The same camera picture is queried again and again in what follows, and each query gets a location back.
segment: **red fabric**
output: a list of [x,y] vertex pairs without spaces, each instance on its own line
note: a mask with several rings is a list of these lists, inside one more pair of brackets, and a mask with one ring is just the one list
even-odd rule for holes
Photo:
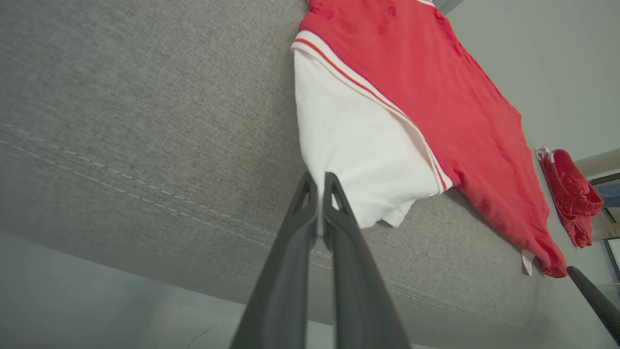
[[521,116],[438,9],[416,0],[310,0],[299,25],[402,109],[484,218],[550,276],[567,275]]
[[545,157],[540,162],[560,220],[575,246],[592,246],[591,217],[601,212],[603,199],[566,150],[554,150],[553,160]]

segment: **red stripe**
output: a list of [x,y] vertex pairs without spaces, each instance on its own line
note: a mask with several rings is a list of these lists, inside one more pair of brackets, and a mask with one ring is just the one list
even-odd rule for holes
[[[338,68],[338,66],[336,66],[334,64],[334,62],[332,62],[332,60],[330,60],[327,55],[325,55],[325,53],[323,53],[323,51],[321,51],[320,48],[316,47],[313,43],[311,43],[310,41],[306,40],[306,39],[295,39],[295,42],[301,42],[307,46],[309,46],[311,49],[315,50],[318,54],[321,55],[321,57],[323,57],[324,60],[326,60],[331,66],[334,67],[334,69],[336,69],[342,76],[344,76],[345,78],[347,78],[349,81],[351,81],[353,84],[355,84],[356,86],[358,86],[359,88],[363,89],[364,91],[372,94],[376,99],[378,99],[379,101],[381,101],[383,104],[385,104],[386,106],[389,106],[388,103],[386,103],[386,101],[384,101],[383,99],[381,99],[379,96],[377,96],[374,92],[370,91],[370,89],[368,89],[366,86],[362,85],[361,83],[355,81],[352,77],[350,77],[349,75],[347,75],[344,71],[342,71],[340,68]],[[433,164],[433,166],[435,167],[435,170],[437,171],[437,173],[439,174],[439,170],[437,168],[437,164],[435,164],[435,161],[431,159],[431,163]],[[443,178],[441,177],[441,174],[439,174],[439,179],[441,180],[441,185],[443,186],[443,191],[448,190],[448,187],[446,186],[446,183],[443,181]]]

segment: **red jacket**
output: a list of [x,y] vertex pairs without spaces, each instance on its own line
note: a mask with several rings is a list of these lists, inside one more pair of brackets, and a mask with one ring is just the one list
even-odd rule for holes
[[423,0],[310,0],[300,30],[325,41],[420,129],[443,171],[545,274],[567,275],[521,116]]

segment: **red garment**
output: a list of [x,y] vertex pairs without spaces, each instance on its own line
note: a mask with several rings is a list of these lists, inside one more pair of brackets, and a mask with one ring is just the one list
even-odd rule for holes
[[575,246],[592,246],[591,217],[603,199],[573,163],[566,150],[556,149],[540,160],[560,220]]
[[422,0],[310,0],[299,25],[404,111],[484,218],[550,276],[567,275],[521,116]]

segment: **gray upholstery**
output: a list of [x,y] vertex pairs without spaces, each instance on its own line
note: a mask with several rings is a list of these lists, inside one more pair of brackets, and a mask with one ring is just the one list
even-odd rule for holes
[[[0,229],[246,302],[305,171],[289,46],[306,1],[0,8]],[[525,276],[455,190],[365,236],[414,343],[568,348],[597,326],[566,324],[589,311],[570,280]],[[320,243],[312,261],[310,316],[331,323]]]

